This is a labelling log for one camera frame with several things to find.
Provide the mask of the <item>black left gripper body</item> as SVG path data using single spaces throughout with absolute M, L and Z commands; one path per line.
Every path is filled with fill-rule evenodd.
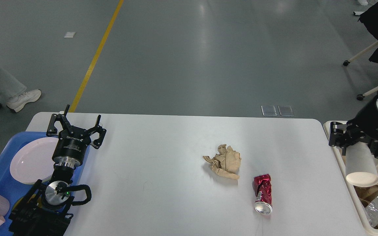
M 55 166 L 76 169 L 84 161 L 85 153 L 90 145 L 90 136 L 79 134 L 60 133 L 52 160 Z

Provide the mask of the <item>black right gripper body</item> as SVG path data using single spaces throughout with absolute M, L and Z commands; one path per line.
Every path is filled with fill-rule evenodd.
M 346 141 L 349 145 L 368 139 L 378 141 L 378 97 L 374 97 L 347 124 Z

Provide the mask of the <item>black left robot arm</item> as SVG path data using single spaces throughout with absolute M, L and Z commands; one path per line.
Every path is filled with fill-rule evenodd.
M 56 137 L 52 155 L 51 178 L 45 184 L 37 180 L 30 190 L 12 208 L 9 232 L 15 236 L 63 236 L 71 223 L 71 206 L 85 205 L 92 199 L 88 185 L 73 185 L 73 175 L 85 160 L 87 148 L 99 149 L 106 129 L 100 124 L 84 129 L 71 125 L 67 119 L 69 105 L 64 113 L 52 114 L 46 135 Z

